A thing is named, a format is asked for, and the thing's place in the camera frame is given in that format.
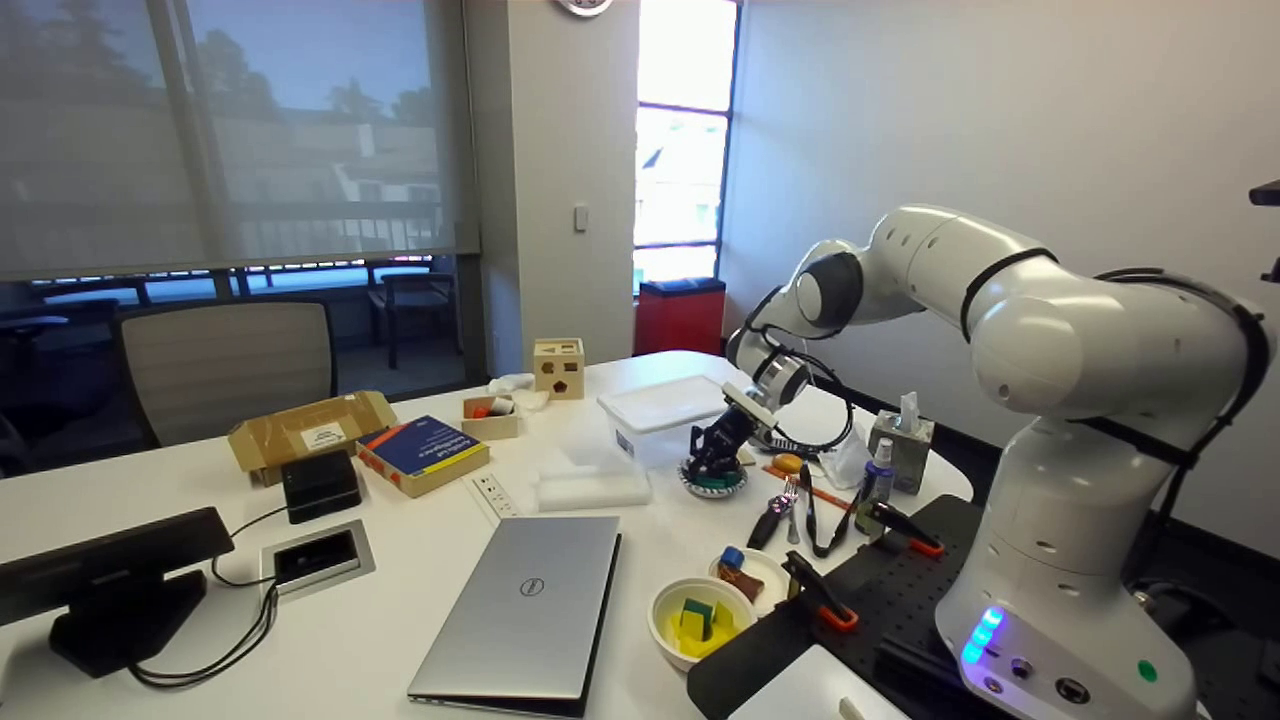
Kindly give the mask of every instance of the notebook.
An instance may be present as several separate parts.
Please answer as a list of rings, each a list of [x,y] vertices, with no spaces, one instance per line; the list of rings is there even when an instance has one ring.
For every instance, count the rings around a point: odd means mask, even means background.
[[[615,514],[500,521],[407,694],[583,715],[615,546]]]

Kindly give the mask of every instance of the cardboard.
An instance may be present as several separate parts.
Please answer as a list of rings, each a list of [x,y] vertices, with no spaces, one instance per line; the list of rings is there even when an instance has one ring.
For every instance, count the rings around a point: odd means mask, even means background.
[[[229,443],[252,482],[279,482],[279,466],[305,455],[358,449],[359,436],[385,432],[395,410],[385,390],[347,390],[252,416],[234,427]]]

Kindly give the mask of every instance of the desk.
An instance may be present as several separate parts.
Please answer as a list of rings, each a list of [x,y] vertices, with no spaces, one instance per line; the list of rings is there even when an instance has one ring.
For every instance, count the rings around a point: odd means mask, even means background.
[[[736,381],[744,377],[718,354],[655,351],[590,366],[590,390],[626,390],[680,377]],[[395,404],[395,410],[459,421],[459,395],[444,390]],[[786,427],[807,439],[841,427],[841,404],[806,390]],[[497,476],[519,510],[538,506],[533,480],[540,466],[582,464],[591,451],[607,455],[611,427],[598,400],[559,400],[527,416],[517,439],[494,439]],[[698,715],[684,675],[678,675],[647,635],[647,601],[663,579],[702,575],[723,543],[744,543],[764,500],[781,482],[750,472],[750,486],[728,505],[690,496],[678,472],[651,472],[651,500],[620,506],[620,564],[611,605],[598,651],[590,715]],[[930,458],[925,493],[904,500],[919,506],[936,496],[970,500],[970,480],[941,455]],[[249,486],[226,439],[176,443],[102,464],[22,476],[0,482],[0,559],[145,522],[184,506],[215,505],[238,526],[267,506],[279,506],[279,486]],[[370,476],[370,500],[351,510],[291,526],[286,514],[239,535],[229,575],[260,570],[260,546],[310,535],[329,522],[366,521],[377,570],[279,601],[276,630],[234,673],[190,690],[147,690],[130,673],[90,679],[49,651],[53,616],[0,629],[0,715],[6,720],[195,720],[195,715],[310,715],[310,720],[422,720],[471,715],[459,709],[407,705],[403,687],[479,559],[497,514],[458,480],[432,496],[407,500]],[[207,588],[205,605],[180,635],[147,661],[147,669],[195,669],[221,655],[252,618],[256,592]]]

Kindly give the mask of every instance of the power strip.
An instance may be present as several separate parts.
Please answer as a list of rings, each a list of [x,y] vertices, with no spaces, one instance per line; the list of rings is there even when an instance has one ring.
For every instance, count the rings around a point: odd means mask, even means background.
[[[517,514],[517,505],[497,476],[471,476],[471,486],[494,506],[497,521]]]

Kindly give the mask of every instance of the black device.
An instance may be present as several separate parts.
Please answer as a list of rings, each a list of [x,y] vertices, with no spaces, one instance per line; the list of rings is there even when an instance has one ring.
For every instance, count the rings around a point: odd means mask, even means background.
[[[90,675],[158,655],[205,601],[205,570],[166,579],[184,564],[234,551],[215,506],[92,535],[0,564],[0,625],[66,607],[49,643]]]
[[[288,521],[305,522],[359,505],[359,480],[347,451],[324,451],[279,466]]]

